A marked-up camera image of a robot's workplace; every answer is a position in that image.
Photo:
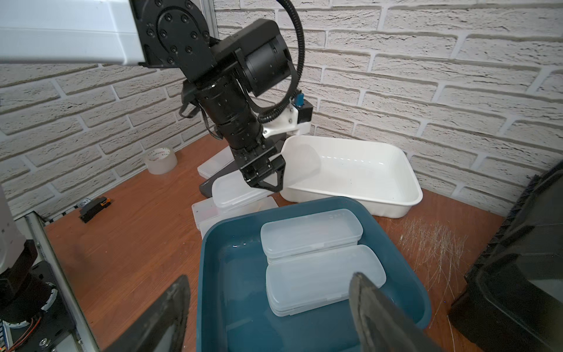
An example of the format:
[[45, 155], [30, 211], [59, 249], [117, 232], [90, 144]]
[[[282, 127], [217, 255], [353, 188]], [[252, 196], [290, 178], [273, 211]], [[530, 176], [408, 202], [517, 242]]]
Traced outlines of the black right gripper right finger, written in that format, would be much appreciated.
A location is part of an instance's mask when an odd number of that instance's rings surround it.
[[440, 351], [364, 274], [353, 274], [349, 304], [362, 351]]

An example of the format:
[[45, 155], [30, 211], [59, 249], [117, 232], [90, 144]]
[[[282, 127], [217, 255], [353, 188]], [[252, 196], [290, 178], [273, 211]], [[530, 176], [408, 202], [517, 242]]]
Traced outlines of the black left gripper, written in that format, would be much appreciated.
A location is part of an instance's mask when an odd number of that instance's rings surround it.
[[286, 162], [276, 143], [266, 140], [250, 151], [245, 148], [231, 151], [248, 186], [274, 193], [283, 189]]

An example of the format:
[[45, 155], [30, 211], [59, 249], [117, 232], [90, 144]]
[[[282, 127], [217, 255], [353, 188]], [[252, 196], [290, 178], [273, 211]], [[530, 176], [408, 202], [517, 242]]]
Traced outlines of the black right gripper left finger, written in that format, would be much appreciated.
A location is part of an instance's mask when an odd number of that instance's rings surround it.
[[190, 300], [189, 279], [181, 275], [106, 350], [181, 351]]

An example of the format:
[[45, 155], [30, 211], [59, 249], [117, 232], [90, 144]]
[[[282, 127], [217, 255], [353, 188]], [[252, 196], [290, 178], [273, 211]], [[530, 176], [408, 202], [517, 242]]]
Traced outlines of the clear pencil case rounded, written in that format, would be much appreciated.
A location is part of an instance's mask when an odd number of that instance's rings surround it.
[[368, 246], [346, 246], [280, 260], [266, 269], [266, 293], [274, 315], [297, 315], [347, 300], [354, 273], [367, 276], [376, 287], [386, 272]]
[[269, 263], [312, 252], [356, 245], [364, 229], [348, 209], [337, 209], [272, 221], [260, 230]]
[[226, 213], [272, 195], [266, 189], [250, 187], [240, 171], [216, 179], [212, 185], [212, 198], [218, 212]]

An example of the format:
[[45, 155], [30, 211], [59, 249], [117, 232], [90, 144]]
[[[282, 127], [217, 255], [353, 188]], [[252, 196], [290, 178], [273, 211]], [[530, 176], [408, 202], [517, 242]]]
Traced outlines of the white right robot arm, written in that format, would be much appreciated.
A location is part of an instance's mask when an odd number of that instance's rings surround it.
[[[5, 196], [1, 195], [1, 319], [28, 320], [51, 297], [51, 287], [29, 270], [37, 258], [32, 240], [14, 225]], [[412, 324], [368, 277], [357, 272], [349, 281], [350, 309], [363, 351], [440, 351]]]

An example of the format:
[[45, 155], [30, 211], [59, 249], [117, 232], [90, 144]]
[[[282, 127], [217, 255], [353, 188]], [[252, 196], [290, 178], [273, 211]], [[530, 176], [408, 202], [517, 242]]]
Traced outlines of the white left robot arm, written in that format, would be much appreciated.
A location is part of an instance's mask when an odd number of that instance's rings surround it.
[[3, 63], [108, 63], [177, 68], [184, 75], [180, 115], [202, 116], [225, 139], [246, 183], [279, 192], [285, 160], [268, 123], [299, 93], [305, 41], [293, 22], [293, 58], [277, 22], [258, 19], [222, 40], [214, 38], [191, 1], [3, 1]]

